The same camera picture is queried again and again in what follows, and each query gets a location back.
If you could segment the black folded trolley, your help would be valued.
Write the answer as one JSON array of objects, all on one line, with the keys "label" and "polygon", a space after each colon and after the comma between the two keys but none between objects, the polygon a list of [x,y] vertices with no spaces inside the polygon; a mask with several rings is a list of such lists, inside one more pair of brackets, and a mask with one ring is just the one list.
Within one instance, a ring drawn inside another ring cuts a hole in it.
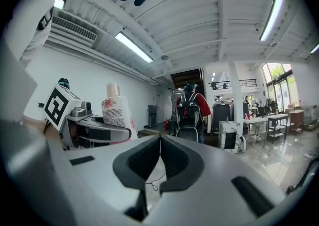
[{"label": "black folded trolley", "polygon": [[157,124],[157,109],[156,105],[148,105],[148,127],[154,127]]}]

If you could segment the black frame white table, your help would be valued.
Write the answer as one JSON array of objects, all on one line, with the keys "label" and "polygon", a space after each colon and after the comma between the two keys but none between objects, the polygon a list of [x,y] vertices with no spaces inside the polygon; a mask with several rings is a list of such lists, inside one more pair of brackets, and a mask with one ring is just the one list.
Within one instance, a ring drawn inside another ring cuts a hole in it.
[{"label": "black frame white table", "polygon": [[272,144],[281,137],[286,139],[288,132],[288,114],[271,115],[268,117],[266,140]]}]

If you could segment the white marble cabinet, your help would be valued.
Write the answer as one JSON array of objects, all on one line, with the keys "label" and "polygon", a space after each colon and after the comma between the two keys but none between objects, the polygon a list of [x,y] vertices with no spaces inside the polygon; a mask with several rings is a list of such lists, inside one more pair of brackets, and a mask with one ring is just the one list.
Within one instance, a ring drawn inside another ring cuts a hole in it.
[{"label": "white marble cabinet", "polygon": [[218,147],[237,153],[240,147],[240,123],[236,121],[220,121],[218,132]]}]

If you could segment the white metal table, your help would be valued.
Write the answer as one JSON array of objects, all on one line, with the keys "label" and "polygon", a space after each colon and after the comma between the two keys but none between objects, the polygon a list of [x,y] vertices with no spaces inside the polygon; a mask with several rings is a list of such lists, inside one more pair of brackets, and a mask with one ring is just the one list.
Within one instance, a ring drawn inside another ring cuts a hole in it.
[{"label": "white metal table", "polygon": [[268,119],[263,117],[254,117],[244,120],[248,125],[247,142],[255,144],[262,141],[265,146],[268,134]]}]

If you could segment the person's white shirt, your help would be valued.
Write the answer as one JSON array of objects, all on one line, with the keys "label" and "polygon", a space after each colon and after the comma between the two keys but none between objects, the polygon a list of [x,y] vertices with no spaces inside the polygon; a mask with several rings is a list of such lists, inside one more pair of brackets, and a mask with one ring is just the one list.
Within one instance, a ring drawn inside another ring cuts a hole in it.
[{"label": "person's white shirt", "polygon": [[52,26],[55,0],[19,0],[3,39],[16,61],[26,68],[44,46]]}]

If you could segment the white column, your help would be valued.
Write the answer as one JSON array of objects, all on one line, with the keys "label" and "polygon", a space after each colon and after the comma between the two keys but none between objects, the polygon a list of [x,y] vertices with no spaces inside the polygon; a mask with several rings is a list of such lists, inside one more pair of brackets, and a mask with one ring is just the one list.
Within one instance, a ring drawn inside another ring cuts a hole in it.
[{"label": "white column", "polygon": [[229,68],[229,77],[232,85],[233,93],[233,103],[234,103],[234,120],[240,123],[241,127],[243,126],[244,113],[243,113],[243,102],[242,102],[242,93],[239,82],[239,77],[234,61],[228,62]]}]

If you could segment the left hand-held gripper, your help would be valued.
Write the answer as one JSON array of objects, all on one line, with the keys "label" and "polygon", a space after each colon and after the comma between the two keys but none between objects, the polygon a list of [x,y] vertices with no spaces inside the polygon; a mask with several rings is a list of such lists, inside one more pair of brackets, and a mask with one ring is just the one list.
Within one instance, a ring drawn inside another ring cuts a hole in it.
[{"label": "left hand-held gripper", "polygon": [[131,137],[131,130],[105,124],[102,117],[92,116],[91,103],[80,99],[68,88],[55,84],[44,106],[48,124],[52,126],[66,150],[93,147],[94,143],[118,143]]}]

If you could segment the white floral lotion bottle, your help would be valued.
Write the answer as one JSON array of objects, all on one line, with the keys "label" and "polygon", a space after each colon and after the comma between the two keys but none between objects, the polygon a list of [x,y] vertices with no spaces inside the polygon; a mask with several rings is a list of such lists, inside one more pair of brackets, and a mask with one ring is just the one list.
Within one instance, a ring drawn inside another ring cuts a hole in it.
[{"label": "white floral lotion bottle", "polygon": [[105,124],[130,129],[131,137],[125,142],[138,138],[128,100],[120,95],[118,84],[107,84],[107,99],[101,103],[101,106]]}]

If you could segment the brown wooden vanity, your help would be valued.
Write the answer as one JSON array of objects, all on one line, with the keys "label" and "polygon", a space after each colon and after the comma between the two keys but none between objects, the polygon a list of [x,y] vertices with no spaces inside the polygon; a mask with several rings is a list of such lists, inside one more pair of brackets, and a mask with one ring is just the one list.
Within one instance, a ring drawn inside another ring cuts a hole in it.
[{"label": "brown wooden vanity", "polygon": [[290,112],[290,130],[291,134],[303,132],[304,110],[295,110]]}]

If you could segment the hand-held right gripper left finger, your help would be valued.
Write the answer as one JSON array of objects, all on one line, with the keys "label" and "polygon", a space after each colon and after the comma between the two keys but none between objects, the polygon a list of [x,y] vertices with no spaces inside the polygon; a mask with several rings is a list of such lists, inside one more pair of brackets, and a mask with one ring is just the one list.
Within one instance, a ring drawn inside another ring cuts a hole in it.
[{"label": "hand-held right gripper left finger", "polygon": [[84,179],[82,164],[73,165],[55,141],[37,130],[0,120],[0,168],[3,195],[15,205],[13,224],[22,226],[160,226],[145,219],[137,195],[132,206],[117,210]]}]

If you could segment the long ceiling light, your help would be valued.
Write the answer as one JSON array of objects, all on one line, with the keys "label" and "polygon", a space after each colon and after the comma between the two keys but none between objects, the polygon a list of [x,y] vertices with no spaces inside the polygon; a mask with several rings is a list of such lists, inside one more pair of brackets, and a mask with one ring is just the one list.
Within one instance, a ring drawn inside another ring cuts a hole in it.
[{"label": "long ceiling light", "polygon": [[276,23],[276,20],[279,16],[283,2],[284,2],[284,0],[273,0],[271,10],[270,10],[269,16],[267,18],[265,27],[264,27],[264,29],[259,37],[259,40],[261,42],[265,42],[268,39],[269,34],[271,33],[271,31]]},{"label": "long ceiling light", "polygon": [[119,41],[121,44],[126,46],[128,49],[130,49],[132,52],[134,52],[137,56],[139,56],[141,59],[143,59],[146,63],[152,63],[153,59],[148,56],[139,46],[137,46],[131,39],[129,39],[126,35],[124,35],[122,32],[119,32],[115,39]]}]

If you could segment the black metal machine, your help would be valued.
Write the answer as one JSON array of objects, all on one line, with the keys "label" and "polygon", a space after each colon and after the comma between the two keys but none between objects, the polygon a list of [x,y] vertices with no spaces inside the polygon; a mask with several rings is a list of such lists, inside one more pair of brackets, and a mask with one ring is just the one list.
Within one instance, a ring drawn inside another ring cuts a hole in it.
[{"label": "black metal machine", "polygon": [[211,133],[217,134],[219,132],[219,122],[231,120],[230,105],[229,104],[214,104],[212,107],[212,126]]}]

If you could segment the large glass window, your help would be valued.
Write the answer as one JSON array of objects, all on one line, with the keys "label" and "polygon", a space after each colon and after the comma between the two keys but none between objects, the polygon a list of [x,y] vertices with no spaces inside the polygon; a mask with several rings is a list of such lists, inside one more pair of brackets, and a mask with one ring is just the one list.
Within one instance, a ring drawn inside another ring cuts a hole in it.
[{"label": "large glass window", "polygon": [[268,97],[276,102],[279,112],[284,113],[299,103],[297,84],[290,64],[266,63],[261,69]]}]

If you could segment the person's left forearm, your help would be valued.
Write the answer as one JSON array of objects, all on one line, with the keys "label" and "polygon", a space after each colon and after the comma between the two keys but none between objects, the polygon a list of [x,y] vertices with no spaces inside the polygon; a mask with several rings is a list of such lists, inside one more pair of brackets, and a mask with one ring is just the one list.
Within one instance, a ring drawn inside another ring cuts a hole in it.
[{"label": "person's left forearm", "polygon": [[26,125],[30,128],[36,129],[40,134],[46,137],[46,139],[58,142],[62,147],[64,147],[59,132],[54,128],[48,120],[37,120],[25,115],[22,116],[20,120],[22,125]]}]

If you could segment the ceiling air vent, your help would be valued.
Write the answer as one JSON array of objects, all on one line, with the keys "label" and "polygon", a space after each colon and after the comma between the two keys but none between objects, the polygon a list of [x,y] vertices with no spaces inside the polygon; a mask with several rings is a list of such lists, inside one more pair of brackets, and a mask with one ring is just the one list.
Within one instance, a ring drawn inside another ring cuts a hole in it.
[{"label": "ceiling air vent", "polygon": [[72,34],[88,42],[95,42],[98,37],[97,34],[57,16],[52,19],[52,28]]}]

